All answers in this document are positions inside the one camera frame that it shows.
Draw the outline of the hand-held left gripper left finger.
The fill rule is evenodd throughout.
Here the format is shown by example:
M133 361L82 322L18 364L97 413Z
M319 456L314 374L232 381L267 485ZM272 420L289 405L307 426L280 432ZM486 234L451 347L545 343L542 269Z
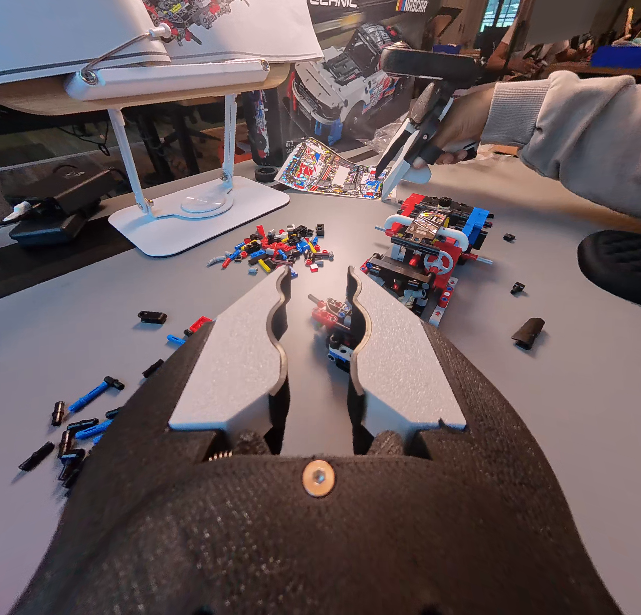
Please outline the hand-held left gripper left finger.
M179 431L284 431L291 270L278 267L217 316L169 419Z

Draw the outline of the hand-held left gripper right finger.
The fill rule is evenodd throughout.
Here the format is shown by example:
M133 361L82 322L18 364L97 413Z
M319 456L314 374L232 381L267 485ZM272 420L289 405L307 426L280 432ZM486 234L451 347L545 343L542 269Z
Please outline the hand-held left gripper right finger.
M353 266L348 412L353 430L414 434L467 426L421 319Z

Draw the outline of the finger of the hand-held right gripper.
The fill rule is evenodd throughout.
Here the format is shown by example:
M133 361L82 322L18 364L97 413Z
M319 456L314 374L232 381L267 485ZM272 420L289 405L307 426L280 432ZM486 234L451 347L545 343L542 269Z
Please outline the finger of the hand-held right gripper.
M406 142L397 157L383 171L385 176L382 179L382 201L390 198L392 191L410 168L411 162L406 161L405 156L409 153L417 137L420 137L420 131L416 129L412 138Z
M411 118L406 118L401 127L396 131L385 152L381 156L376 166L376 176L380 174L392 163L399 152L403 149L406 142L412 138L416 132L416 127Z

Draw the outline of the lego car chassis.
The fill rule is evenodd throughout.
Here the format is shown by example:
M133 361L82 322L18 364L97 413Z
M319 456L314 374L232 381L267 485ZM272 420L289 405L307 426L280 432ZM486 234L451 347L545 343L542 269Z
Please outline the lego car chassis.
M492 212L447 196L413 193L382 228L388 254L373 253L360 271L414 315L430 308L428 324L438 327L458 283L454 268L469 261L492 264L476 252L493 219Z

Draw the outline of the black curved lego panel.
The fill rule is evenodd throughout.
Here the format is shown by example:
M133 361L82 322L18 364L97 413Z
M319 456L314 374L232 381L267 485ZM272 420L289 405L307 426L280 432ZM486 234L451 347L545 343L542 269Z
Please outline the black curved lego panel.
M527 320L512 336L515 346L530 351L541 334L545 321L538 317Z

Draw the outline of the lego set box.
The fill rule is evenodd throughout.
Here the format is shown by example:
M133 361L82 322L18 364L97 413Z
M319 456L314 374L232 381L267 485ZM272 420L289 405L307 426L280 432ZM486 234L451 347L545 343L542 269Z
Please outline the lego set box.
M419 48L437 1L307 0L322 57L242 95L252 160L280 165L307 137L350 150L406 112L413 79L385 73L381 52L398 41Z

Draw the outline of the pile of colourful lego pieces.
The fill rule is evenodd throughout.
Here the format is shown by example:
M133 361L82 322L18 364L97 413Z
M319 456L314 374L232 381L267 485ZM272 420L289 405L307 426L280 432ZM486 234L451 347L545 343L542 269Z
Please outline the pile of colourful lego pieces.
M310 228L306 225L288 225L281 229L265 229L257 225L256 230L235 245L224 255L211 258L206 267L220 266L226 269L231 264L247 265L247 272L256 276L259 271L273 273L277 267L289 267L291 276L296 278L297 261L312 273L325 263L335 259L335 253L323 246L325 226L317 224Z

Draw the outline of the lego instruction booklet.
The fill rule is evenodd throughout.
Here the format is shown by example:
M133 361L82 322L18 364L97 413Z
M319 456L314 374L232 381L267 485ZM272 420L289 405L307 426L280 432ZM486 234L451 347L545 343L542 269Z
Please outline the lego instruction booklet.
M322 56L306 0L1 0L1 83L86 67Z

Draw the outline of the person's right hand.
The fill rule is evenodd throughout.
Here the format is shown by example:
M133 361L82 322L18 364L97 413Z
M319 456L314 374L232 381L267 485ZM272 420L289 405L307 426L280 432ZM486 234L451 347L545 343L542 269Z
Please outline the person's right hand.
M491 108L495 84L477 87L454 100L433 136L433 144L443 153L436 165L455 164L467 158L461 146L466 142L479 143Z

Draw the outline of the colourful sticker sheet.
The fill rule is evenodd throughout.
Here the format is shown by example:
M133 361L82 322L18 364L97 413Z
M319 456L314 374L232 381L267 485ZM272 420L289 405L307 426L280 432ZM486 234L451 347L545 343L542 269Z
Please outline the colourful sticker sheet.
M397 188L389 194L383 192L388 171L376 176L379 156L370 146L340 154L314 138L304 138L288 155L275 182L312 194L394 200Z

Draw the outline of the pile of black blue pins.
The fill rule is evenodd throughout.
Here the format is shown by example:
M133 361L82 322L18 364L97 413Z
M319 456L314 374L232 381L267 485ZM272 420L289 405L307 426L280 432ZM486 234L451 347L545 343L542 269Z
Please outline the pile of black blue pins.
M124 389L124 384L113 377L105 377L104 380L99 384L99 386L92 389L86 395L80 397L76 402L69 405L66 409L65 403L60 401L57 402L54 406L54 411L52 411L52 421L51 425L53 427L60 427L65 414L77 414L82 411L89 403L91 403L98 396L102 395L109 389L115 389L117 391L122 391ZM19 465L19 470L21 472L29 472L36 468L52 451L58 448L58 457L64 458L63 465L66 468L63 470L62 477L60 479L69 479L70 470L78 462L81 462L84 458L84 450L73 450L72 442L74 441L74 436L80 432L83 435L80 439L95 437L100 438L101 434L106 430L110 425L112 419L114 419L118 413L119 409L108 411L106 414L106 419L102 423L99 422L97 418L92 419L83 419L77 421L76 423L68 424L63 436L61 438L60 445L57 446L55 443L47 441L39 449L34 451L28 459L22 462Z

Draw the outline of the white book stand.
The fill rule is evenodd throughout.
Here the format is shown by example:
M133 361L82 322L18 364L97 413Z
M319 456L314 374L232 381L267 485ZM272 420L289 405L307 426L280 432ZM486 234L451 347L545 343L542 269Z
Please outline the white book stand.
M78 111L108 111L135 205L110 215L108 222L150 257L179 254L266 213L289 197L250 178L234 177L236 91L259 89L270 72L262 58L234 58L202 64L83 69L45 79L44 90L58 86L56 98L80 104ZM123 107L173 99L224 96L224 158L220 178L202 180L151 200L142 191L124 127Z

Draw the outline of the black power adapter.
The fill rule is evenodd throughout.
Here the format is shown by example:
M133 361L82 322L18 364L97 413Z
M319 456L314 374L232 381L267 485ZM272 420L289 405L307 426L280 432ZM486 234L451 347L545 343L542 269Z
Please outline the black power adapter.
M28 186L12 188L5 195L7 203L14 207L27 201L33 210L12 223L9 238L24 248L72 242L122 175L116 168L64 164Z

